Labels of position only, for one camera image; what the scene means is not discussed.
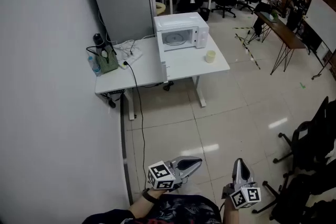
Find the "water bottle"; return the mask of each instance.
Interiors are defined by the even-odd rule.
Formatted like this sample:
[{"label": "water bottle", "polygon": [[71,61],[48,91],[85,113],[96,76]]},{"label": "water bottle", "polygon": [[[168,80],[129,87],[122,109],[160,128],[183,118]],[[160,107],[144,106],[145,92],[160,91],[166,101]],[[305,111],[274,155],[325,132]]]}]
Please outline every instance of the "water bottle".
[{"label": "water bottle", "polygon": [[92,68],[92,70],[94,71],[96,76],[99,77],[101,75],[101,70],[100,70],[100,66],[96,62],[95,58],[93,58],[92,56],[89,56],[88,61],[89,61],[90,67]]}]

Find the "white wall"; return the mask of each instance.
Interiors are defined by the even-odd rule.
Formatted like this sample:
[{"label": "white wall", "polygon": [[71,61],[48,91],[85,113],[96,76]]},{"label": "white wall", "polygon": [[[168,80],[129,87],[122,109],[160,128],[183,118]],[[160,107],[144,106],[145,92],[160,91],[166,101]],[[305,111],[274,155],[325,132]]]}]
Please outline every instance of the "white wall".
[{"label": "white wall", "polygon": [[81,223],[126,208],[119,118],[94,94],[88,0],[0,0],[0,218]]}]

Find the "whiteboard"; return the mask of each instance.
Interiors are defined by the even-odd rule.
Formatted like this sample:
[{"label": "whiteboard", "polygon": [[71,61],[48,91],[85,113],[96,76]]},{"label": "whiteboard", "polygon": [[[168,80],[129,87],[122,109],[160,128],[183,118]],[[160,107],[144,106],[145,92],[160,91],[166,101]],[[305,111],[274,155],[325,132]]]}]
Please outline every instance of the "whiteboard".
[{"label": "whiteboard", "polygon": [[336,12],[323,0],[312,0],[305,21],[331,52],[334,52],[336,50]]}]

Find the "refrigerator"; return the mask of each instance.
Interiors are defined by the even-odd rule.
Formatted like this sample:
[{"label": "refrigerator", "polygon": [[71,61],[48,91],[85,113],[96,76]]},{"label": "refrigerator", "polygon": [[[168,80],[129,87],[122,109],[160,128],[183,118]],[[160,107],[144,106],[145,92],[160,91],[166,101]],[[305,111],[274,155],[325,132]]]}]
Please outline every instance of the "refrigerator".
[{"label": "refrigerator", "polygon": [[111,41],[119,44],[154,34],[155,0],[96,0]]}]

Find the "wrist strap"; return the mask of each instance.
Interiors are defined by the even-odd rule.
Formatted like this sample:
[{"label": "wrist strap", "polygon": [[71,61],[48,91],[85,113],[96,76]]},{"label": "wrist strap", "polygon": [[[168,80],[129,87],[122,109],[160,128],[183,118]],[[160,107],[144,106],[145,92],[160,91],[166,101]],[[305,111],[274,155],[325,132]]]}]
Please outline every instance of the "wrist strap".
[{"label": "wrist strap", "polygon": [[142,197],[145,198],[147,201],[151,202],[152,204],[157,204],[159,202],[159,200],[150,196],[148,194],[148,191],[149,191],[149,188],[145,189],[142,193]]}]

